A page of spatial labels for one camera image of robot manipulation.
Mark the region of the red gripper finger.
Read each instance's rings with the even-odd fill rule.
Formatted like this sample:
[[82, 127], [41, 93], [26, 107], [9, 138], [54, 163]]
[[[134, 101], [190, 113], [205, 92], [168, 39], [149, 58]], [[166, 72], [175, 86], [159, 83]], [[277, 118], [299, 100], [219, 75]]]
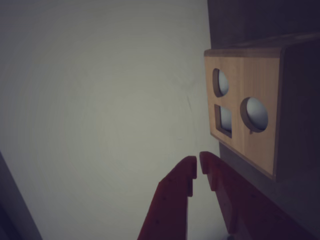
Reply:
[[187, 156], [158, 183], [139, 240], [187, 239], [188, 198], [196, 178], [197, 157]]
[[218, 156], [199, 154], [227, 232], [236, 240], [308, 240], [310, 233]]

